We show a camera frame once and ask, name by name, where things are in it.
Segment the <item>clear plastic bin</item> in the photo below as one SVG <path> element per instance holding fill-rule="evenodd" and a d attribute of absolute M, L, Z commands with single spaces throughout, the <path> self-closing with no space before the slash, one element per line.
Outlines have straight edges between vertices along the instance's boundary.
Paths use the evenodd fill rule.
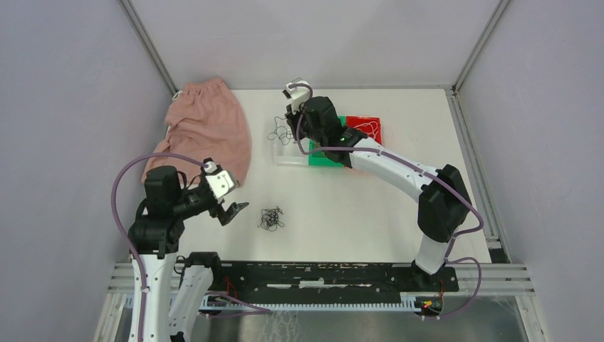
<path fill-rule="evenodd" d="M 272 143 L 273 161 L 277 165 L 308 165 L 308 156 L 300 152 L 285 117 L 274 117 L 274 127 L 266 136 Z"/>

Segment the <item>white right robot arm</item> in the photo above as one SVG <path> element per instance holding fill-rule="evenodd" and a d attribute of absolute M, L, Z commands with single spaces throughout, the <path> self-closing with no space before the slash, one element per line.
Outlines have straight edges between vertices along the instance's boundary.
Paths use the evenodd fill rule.
<path fill-rule="evenodd" d="M 286 120 L 294 139 L 308 139 L 314 152 L 350 169 L 374 175 L 417 203 L 420 249 L 411 272 L 413 285 L 429 291 L 439 283 L 439 270 L 452 248 L 454 233 L 473 206 L 460 171 L 430 167 L 394 153 L 364 132 L 341 123 L 335 106 L 324 96 L 290 98 Z"/>

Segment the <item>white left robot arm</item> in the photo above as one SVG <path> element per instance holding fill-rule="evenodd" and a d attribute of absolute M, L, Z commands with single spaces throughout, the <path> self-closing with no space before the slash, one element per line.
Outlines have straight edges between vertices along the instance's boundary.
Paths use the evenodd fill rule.
<path fill-rule="evenodd" d="M 225 226 L 248 205 L 234 202 L 224 209 L 224 197 L 239 183 L 213 161 L 205 164 L 199 184 L 192 189 L 181 184 L 181 172 L 173 166 L 147 173 L 146 197 L 128 231 L 137 253 L 132 262 L 135 309 L 130 341 L 188 341 L 206 291 L 223 283 L 218 254 L 192 252 L 184 260 L 176 298 L 170 297 L 185 220 L 208 212 Z"/>

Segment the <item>green plastic bin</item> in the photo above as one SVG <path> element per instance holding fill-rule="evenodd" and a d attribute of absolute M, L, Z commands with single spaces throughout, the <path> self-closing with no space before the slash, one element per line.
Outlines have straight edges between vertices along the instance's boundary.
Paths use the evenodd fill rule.
<path fill-rule="evenodd" d="M 345 125 L 345 116 L 338 116 L 340 123 Z M 308 143 L 308 150 L 314 150 L 318 146 L 310 140 Z M 308 165 L 312 167 L 343 167 L 342 164 L 329 160 L 324 152 L 315 152 L 308 156 Z"/>

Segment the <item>red plastic bin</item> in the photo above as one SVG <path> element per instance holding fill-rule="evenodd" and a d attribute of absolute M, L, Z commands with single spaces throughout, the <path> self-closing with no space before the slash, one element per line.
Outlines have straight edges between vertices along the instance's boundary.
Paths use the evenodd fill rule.
<path fill-rule="evenodd" d="M 345 117 L 345 124 L 365 133 L 377 143 L 382 144 L 381 120 L 378 117 L 362 117 L 350 115 Z"/>

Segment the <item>pink cloth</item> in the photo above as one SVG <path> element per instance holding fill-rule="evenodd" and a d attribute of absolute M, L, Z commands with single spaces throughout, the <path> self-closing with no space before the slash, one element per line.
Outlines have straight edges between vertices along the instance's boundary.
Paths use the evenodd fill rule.
<path fill-rule="evenodd" d="M 169 106 L 166 136 L 154 152 L 170 152 L 231 172 L 243 185 L 251 164 L 251 136 L 244 111 L 221 78 L 188 83 Z"/>

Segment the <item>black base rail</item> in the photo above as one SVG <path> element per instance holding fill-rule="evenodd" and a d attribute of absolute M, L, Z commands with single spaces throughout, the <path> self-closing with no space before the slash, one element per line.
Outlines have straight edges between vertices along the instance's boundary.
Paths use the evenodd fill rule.
<path fill-rule="evenodd" d="M 459 285 L 450 266 L 428 275 L 413 264 L 225 261 L 210 289 L 250 304 L 396 304 Z"/>

